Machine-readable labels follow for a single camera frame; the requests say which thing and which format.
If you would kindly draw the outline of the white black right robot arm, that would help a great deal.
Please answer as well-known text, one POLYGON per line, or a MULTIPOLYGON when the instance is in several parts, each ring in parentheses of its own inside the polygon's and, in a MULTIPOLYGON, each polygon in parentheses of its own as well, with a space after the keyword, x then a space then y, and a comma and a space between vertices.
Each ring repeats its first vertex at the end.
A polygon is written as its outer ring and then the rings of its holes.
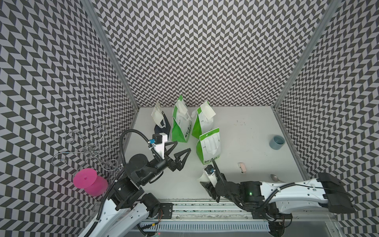
POLYGON ((278 221, 292 218, 297 210, 326 208, 334 214, 355 212, 353 197, 342 181, 328 173, 302 182, 270 183, 228 181, 216 163, 207 165, 199 179, 209 196, 219 202, 221 198, 250 212, 254 219, 278 221))

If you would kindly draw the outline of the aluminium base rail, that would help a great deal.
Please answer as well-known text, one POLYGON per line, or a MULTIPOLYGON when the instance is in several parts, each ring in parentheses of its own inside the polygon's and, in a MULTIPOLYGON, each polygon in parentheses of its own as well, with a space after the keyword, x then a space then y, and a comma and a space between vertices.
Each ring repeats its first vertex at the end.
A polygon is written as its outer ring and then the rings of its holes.
POLYGON ((246 233, 266 232, 275 237, 316 236, 342 237, 335 219, 323 211, 294 212, 292 217, 275 221, 254 219, 251 213, 234 204, 221 201, 173 201, 162 203, 158 213, 150 217, 148 207, 137 203, 132 208, 117 211, 112 201, 104 204, 80 234, 82 237, 123 237, 142 230, 143 236, 162 237, 164 233, 246 233))

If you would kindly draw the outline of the navy and cream tote bag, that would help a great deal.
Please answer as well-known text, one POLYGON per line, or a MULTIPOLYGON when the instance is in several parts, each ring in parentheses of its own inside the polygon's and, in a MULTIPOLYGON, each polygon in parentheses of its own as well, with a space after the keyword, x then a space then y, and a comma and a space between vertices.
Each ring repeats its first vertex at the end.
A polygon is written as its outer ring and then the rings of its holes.
POLYGON ((170 125, 170 122, 168 121, 168 118, 167 118, 165 112, 161 108, 159 102, 156 102, 151 116, 152 116, 154 123, 156 124, 154 127, 154 132, 155 133, 165 133, 167 135, 167 137, 169 138, 170 131, 171 131, 171 125, 170 125))

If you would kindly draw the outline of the green white tea bag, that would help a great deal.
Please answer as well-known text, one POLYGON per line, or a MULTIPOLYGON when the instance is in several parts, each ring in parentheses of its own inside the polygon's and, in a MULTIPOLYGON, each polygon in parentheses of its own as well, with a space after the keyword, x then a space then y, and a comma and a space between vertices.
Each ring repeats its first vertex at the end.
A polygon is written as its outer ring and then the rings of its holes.
POLYGON ((192 120, 182 95, 177 99, 173 109, 172 140, 187 143, 190 137, 192 120))
POLYGON ((196 144, 196 154, 203 165, 208 165, 220 157, 221 139, 219 128, 200 135, 196 144))
POLYGON ((194 119, 192 128, 192 136, 199 138, 200 135, 207 133, 213 129, 214 117, 216 112, 210 106, 208 101, 205 101, 191 115, 194 119))

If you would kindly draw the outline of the blue-grey ceramic cup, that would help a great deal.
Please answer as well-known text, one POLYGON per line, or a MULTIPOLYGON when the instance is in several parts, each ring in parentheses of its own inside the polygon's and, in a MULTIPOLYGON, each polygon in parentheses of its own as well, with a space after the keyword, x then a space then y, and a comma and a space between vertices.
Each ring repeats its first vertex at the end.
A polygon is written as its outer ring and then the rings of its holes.
POLYGON ((286 143, 286 140, 284 137, 280 136, 280 135, 275 135, 269 142, 269 146, 273 149, 273 150, 279 150, 281 149, 286 143))

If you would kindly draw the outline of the pink stapler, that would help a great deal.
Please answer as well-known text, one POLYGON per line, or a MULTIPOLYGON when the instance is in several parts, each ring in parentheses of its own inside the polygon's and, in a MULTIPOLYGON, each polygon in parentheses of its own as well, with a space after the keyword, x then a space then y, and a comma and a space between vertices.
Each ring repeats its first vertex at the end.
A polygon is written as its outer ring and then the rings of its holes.
POLYGON ((246 169, 246 166, 244 163, 238 163, 238 167, 239 167, 241 173, 247 172, 247 169, 246 169))

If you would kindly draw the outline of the silver spoon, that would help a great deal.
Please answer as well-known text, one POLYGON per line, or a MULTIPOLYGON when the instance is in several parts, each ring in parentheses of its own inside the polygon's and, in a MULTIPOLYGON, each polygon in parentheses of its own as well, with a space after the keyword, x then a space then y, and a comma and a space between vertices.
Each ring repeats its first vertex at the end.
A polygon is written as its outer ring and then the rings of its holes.
POLYGON ((284 181, 280 180, 275 174, 271 174, 270 178, 272 179, 273 182, 284 183, 284 181))

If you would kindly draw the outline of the pink plastic disc spool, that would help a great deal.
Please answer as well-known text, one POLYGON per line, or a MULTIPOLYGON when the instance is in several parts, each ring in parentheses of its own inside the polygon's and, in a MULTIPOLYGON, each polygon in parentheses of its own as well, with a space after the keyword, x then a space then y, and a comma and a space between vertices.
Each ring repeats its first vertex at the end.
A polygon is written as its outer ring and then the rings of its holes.
POLYGON ((103 195, 108 189, 107 180, 91 168, 79 171, 73 178, 73 184, 79 189, 84 189, 87 194, 93 197, 103 195))

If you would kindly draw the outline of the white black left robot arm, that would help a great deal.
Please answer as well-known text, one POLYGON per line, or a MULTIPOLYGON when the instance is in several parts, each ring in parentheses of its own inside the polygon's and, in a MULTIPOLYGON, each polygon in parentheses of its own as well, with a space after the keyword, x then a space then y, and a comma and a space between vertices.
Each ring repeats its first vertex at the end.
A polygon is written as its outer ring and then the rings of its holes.
POLYGON ((177 144, 176 141, 168 142, 164 133, 153 134, 152 139, 148 139, 136 129, 125 130, 119 137, 118 145, 123 168, 102 198, 96 216, 80 236, 123 237, 138 228, 143 236, 156 237, 158 232, 149 232, 148 229, 158 225, 158 221, 144 227, 140 224, 147 219, 162 219, 164 211, 160 208, 160 201, 152 193, 146 194, 142 187, 160 179, 166 168, 171 171, 184 168, 191 149, 175 153, 171 158, 169 155, 177 144), (129 133, 136 133, 144 139, 153 155, 151 161, 144 154, 134 155, 126 161, 123 141, 129 133))

